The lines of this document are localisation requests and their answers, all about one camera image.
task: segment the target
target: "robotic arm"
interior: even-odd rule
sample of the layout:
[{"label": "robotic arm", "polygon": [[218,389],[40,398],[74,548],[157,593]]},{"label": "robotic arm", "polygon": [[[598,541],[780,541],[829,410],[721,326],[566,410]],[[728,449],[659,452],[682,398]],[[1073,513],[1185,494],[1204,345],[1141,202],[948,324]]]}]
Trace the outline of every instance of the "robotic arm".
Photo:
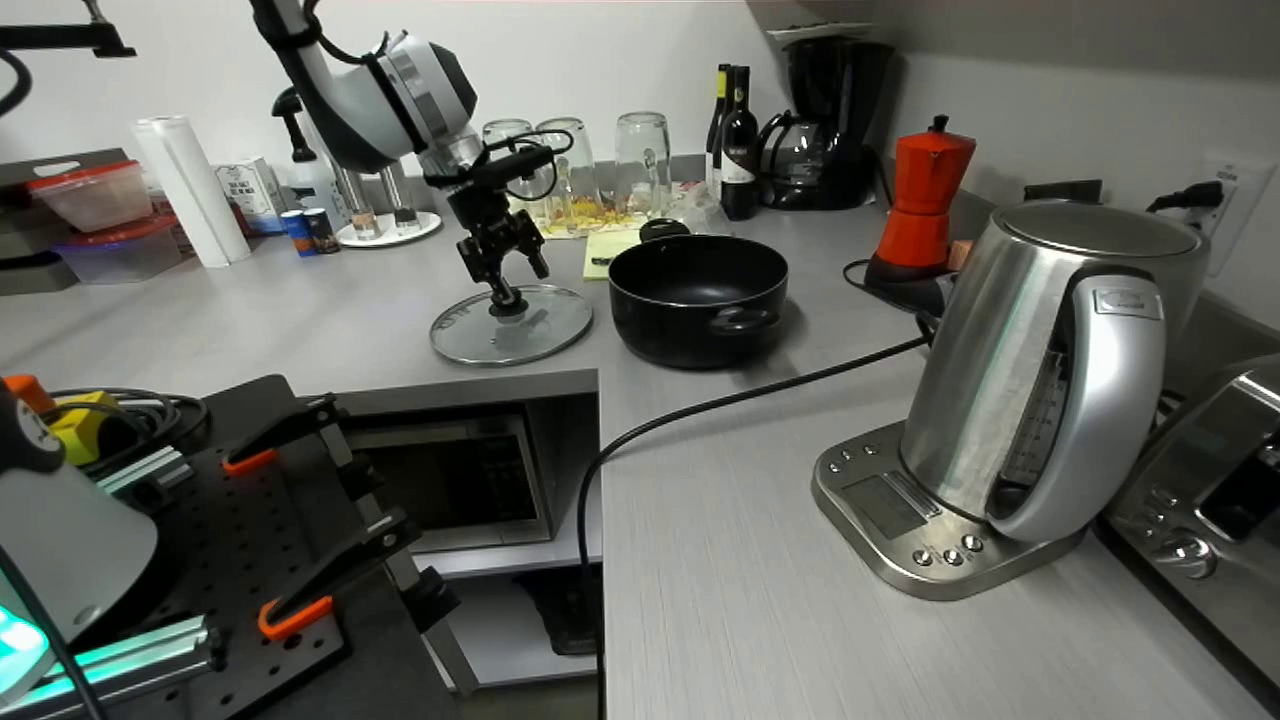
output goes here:
[{"label": "robotic arm", "polygon": [[253,18],[343,166],[379,170],[415,152],[441,177],[479,159],[483,143],[468,132],[477,90],[450,48],[405,36],[335,75],[314,3],[253,0]]},{"label": "robotic arm", "polygon": [[[298,95],[314,110],[335,164],[379,170],[415,152],[424,177],[450,195],[457,220],[474,230],[461,256],[477,284],[491,286],[491,316],[522,316],[524,298],[499,277],[499,259],[518,246],[536,277],[550,277],[540,256],[544,235],[524,212],[509,212],[509,178],[553,164],[553,147],[522,143],[504,159],[489,159],[483,140],[468,127],[477,90],[461,59],[415,36],[371,54],[335,50],[318,18],[318,0],[253,0],[260,36],[281,54]],[[335,75],[324,50],[351,63]]]}]

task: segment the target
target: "gray countertop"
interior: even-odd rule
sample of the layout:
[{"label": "gray countertop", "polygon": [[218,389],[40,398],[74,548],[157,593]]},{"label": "gray countertop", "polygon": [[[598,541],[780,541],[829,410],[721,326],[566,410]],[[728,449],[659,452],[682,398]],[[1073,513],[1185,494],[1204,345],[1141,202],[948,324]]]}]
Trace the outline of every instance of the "gray countertop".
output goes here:
[{"label": "gray countertop", "polygon": [[[877,212],[762,217],[746,235],[791,259],[791,332],[741,372],[664,372],[620,348],[581,245],[550,245],[598,326],[524,367],[452,367],[428,324],[477,290],[452,230],[393,250],[298,259],[271,240],[228,271],[0,296],[0,367],[50,389],[218,391],[283,372],[298,391],[461,378],[593,378],[602,440],[633,422],[914,339],[851,290]],[[1268,714],[1095,541],[961,605],[883,587],[810,494],[812,458],[908,410],[924,355],[664,428],[605,468],[613,720],[780,714]]]}]

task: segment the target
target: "white wall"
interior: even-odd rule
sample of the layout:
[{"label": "white wall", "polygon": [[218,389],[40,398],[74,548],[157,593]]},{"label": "white wall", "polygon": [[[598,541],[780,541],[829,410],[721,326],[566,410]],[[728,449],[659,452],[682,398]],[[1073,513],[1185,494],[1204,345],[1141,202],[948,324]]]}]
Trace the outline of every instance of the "white wall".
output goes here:
[{"label": "white wall", "polygon": [[[970,188],[1003,198],[1007,178],[1106,177],[1141,209],[1195,177],[1210,147],[1280,159],[1280,0],[751,0],[762,16],[844,13],[908,48],[891,132],[948,110],[981,140]],[[29,50],[38,95],[3,114],[0,159],[133,143],[153,110],[192,114],[218,159],[283,159],[267,104],[283,72],[250,0],[106,0],[141,59]],[[659,107],[696,152],[717,59],[755,67],[755,114],[786,107],[748,0],[324,0],[335,40],[369,48],[412,26],[461,50],[479,114],[590,119],[613,157],[613,119]],[[76,18],[82,0],[3,0],[3,24]],[[1280,326],[1280,178],[1214,279]]]},{"label": "white wall", "polygon": [[[1204,152],[1280,159],[1280,0],[863,0],[908,48],[897,132],[948,110],[975,134],[970,188],[1102,177],[1144,209],[1200,178]],[[1266,190],[1222,296],[1280,326],[1280,178]]]},{"label": "white wall", "polygon": [[[82,0],[3,0],[11,18],[76,18]],[[283,72],[253,26],[250,0],[106,0],[136,59],[25,50],[38,95],[0,125],[0,159],[133,143],[136,114],[192,114],[218,159],[288,159],[267,107]],[[696,152],[714,110],[714,67],[755,67],[755,104],[780,107],[770,42],[741,0],[324,0],[328,36],[371,48],[415,33],[452,48],[491,114],[590,119],[598,157],[628,107],[659,107],[673,143]]]}]

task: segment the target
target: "wire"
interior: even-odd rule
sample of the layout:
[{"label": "wire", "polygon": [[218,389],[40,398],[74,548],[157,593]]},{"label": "wire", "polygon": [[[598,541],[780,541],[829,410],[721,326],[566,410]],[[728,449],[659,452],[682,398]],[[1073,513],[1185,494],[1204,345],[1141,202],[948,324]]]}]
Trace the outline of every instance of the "wire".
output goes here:
[{"label": "wire", "polygon": [[[522,147],[529,147],[529,143],[566,157],[566,152],[572,152],[572,132],[566,132],[566,127],[534,127],[534,132],[518,132],[518,134],[491,140],[491,143],[483,143],[479,164],[483,164],[489,152],[495,152],[495,147],[522,152]],[[511,184],[509,184],[504,190],[509,190],[511,198],[534,202],[534,198],[550,198],[550,195],[557,190],[557,184],[561,184],[561,164],[553,164],[550,188],[524,195],[524,190],[511,190]]]},{"label": "wire", "polygon": [[376,48],[376,54],[388,54],[388,48],[405,42],[407,26],[401,26],[401,36],[393,40],[393,33],[386,33],[386,42]]},{"label": "wire", "polygon": [[848,277],[848,271],[870,268],[870,262],[874,262],[870,256],[848,259],[848,262],[839,268],[844,284],[870,290],[870,284],[859,284],[859,279]]},{"label": "wire", "polygon": [[[891,345],[891,348],[879,348],[879,350],[870,350],[870,355],[855,355],[855,361],[844,361],[844,364],[832,364],[832,367],[819,367],[819,372],[810,372],[810,377],[791,377],[791,378],[780,378],[780,382],[763,382],[763,389],[748,389],[748,391],[732,391],[732,394],[717,394],[717,398],[705,398],[705,404],[689,404],[689,409],[676,409],[676,410],[664,410],[626,434],[616,434],[613,444],[605,444],[605,452],[598,452],[598,458],[590,465],[586,480],[575,483],[575,562],[586,572],[586,579],[593,576],[593,548],[590,548],[590,494],[593,494],[593,483],[602,475],[602,468],[620,452],[628,449],[633,440],[655,432],[655,428],[668,428],[668,422],[682,422],[689,417],[705,417],[705,410],[717,410],[717,409],[732,409],[732,404],[746,404],[746,398],[762,398],[762,394],[776,394],[776,391],[788,391],[788,389],[804,389],[804,382],[815,382],[815,378],[829,378],[829,377],[839,377],[839,372],[855,372],[855,367],[870,367],[870,364],[879,364],[879,361],[891,361],[891,355],[906,355],[914,348],[924,348],[927,334],[915,334],[908,345]],[[605,622],[602,615],[593,621],[598,622],[598,674],[602,674],[602,702],[605,702]]]},{"label": "wire", "polygon": [[386,33],[371,50],[351,54],[351,50],[339,48],[332,36],[324,36],[324,24],[319,24],[319,16],[318,16],[318,3],[319,3],[319,0],[309,0],[309,3],[305,3],[305,18],[318,26],[319,48],[324,48],[332,59],[339,59],[339,63],[369,63],[369,59],[376,59],[376,54],[386,54],[386,50],[393,48],[393,33]]},{"label": "wire", "polygon": [[1150,212],[1166,212],[1166,209],[1222,209],[1230,198],[1224,184],[1222,178],[1204,178],[1204,184],[1190,184],[1180,190],[1167,190],[1167,195],[1157,195],[1150,202]]},{"label": "wire", "polygon": [[935,316],[915,316],[922,339],[931,348],[942,318]]},{"label": "wire", "polygon": [[38,80],[33,80],[33,67],[8,48],[0,48],[0,63],[8,63],[16,75],[11,88],[0,95],[0,114],[8,114],[33,95]]},{"label": "wire", "polygon": [[133,434],[113,456],[85,465],[82,468],[85,475],[109,475],[163,444],[196,449],[208,432],[208,404],[192,394],[163,394],[163,391],[141,391],[141,389],[60,389],[51,391],[51,398],[56,398],[56,417],[74,409],[90,409],[115,418]]},{"label": "wire", "polygon": [[96,687],[90,685],[85,668],[76,664],[66,631],[56,627],[56,621],[50,615],[50,606],[40,605],[38,587],[29,584],[29,576],[16,567],[16,561],[0,548],[0,572],[8,576],[16,598],[29,606],[29,615],[40,622],[40,631],[50,634],[51,657],[66,664],[68,678],[76,685],[76,696],[85,702],[85,714],[106,720],[109,707],[96,696]]}]

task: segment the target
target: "electric kettle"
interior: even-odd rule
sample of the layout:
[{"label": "electric kettle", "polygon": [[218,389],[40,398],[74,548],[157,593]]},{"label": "electric kettle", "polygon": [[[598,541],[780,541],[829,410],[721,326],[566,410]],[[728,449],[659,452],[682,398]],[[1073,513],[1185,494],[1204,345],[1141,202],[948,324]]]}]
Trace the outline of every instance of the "electric kettle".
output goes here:
[{"label": "electric kettle", "polygon": [[829,449],[815,503],[890,584],[931,598],[1070,553],[1150,440],[1204,256],[1136,212],[996,212],[908,418]]}]

